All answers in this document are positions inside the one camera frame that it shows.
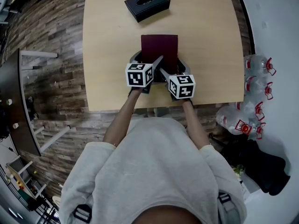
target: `cable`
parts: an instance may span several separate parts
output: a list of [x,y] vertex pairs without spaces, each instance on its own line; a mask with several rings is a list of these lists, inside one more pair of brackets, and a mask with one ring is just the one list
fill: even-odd
[[3,145],[3,144],[0,144],[0,145],[2,145],[3,147],[5,147],[5,148],[8,148],[11,152],[14,152],[16,155],[18,155],[11,147],[6,147],[5,145]]

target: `red bottle cap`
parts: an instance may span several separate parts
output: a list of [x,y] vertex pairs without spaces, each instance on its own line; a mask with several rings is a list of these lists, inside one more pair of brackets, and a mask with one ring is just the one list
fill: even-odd
[[249,126],[248,125],[244,124],[244,125],[241,126],[241,131],[243,133],[246,133],[248,130],[249,130]]
[[256,108],[256,114],[262,114],[262,113],[263,110],[260,107]]
[[263,133],[263,128],[258,127],[257,130],[256,130],[256,132],[257,132],[257,133]]
[[267,64],[267,70],[271,70],[271,69],[273,69],[273,64],[271,64],[271,63],[269,63],[269,64]]
[[266,93],[267,94],[271,94],[272,93],[272,89],[270,87],[266,87]]

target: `gray sweatshirt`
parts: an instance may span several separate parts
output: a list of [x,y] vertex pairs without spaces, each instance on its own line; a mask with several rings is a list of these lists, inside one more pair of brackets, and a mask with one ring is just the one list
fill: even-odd
[[173,205],[203,224],[217,224],[225,222],[219,192],[230,195],[243,223],[242,188],[221,154],[211,145],[198,150],[173,119],[144,118],[130,126],[117,148],[86,145],[62,189],[59,216],[62,224],[82,223],[72,212],[88,204],[92,224],[131,224],[148,208]]

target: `person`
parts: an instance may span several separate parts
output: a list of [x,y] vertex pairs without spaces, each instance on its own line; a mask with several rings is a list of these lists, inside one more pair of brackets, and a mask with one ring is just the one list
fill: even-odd
[[103,142],[86,145],[62,189],[61,223],[243,223],[242,187],[190,100],[180,101],[188,135],[174,119],[131,122],[141,91],[132,90]]

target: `strap buckle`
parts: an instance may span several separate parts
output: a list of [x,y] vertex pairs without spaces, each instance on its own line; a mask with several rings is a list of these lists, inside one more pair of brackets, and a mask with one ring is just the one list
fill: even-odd
[[230,195],[227,193],[219,193],[218,198],[222,204],[231,201]]
[[73,212],[73,215],[75,218],[85,223],[89,223],[92,219],[92,209],[86,204],[81,204],[76,207],[76,209]]

